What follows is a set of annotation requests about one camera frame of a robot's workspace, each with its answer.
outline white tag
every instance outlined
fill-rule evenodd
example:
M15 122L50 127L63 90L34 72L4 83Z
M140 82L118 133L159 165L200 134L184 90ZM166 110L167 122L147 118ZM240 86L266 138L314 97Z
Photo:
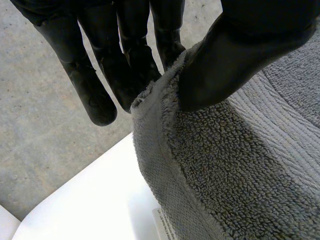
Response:
M160 240L178 240L167 215L161 208L153 209L152 215Z

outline concrete floor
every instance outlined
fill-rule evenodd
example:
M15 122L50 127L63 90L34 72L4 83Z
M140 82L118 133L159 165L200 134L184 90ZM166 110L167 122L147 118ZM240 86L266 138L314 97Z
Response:
M186 48L205 36L221 11L219 0L186 0ZM151 18L148 28L162 70ZM0 205L22 220L129 134L131 117L117 105L112 125L91 123L53 50L9 0L0 1L0 29ZM111 93L86 37L84 45Z

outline folded towel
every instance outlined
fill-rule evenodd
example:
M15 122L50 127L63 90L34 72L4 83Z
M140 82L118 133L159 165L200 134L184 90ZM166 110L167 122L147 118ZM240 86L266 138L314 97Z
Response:
M227 100L181 112L196 48L131 109L141 173L179 239L320 239L320 31Z

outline robotic hand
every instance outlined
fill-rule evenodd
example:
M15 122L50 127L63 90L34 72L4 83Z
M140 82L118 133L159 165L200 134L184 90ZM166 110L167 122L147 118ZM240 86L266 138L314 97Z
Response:
M78 22L112 92L128 113L138 94L161 76L146 39L150 7L164 69L185 50L180 42L184 0L11 1L55 51L88 116L98 126L112 123L117 109L90 62Z

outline gray towel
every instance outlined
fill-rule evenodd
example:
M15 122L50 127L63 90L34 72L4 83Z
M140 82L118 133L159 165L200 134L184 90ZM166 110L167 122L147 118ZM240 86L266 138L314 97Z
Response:
M180 240L320 239L319 41L224 102L181 112L195 46L133 103L140 170Z

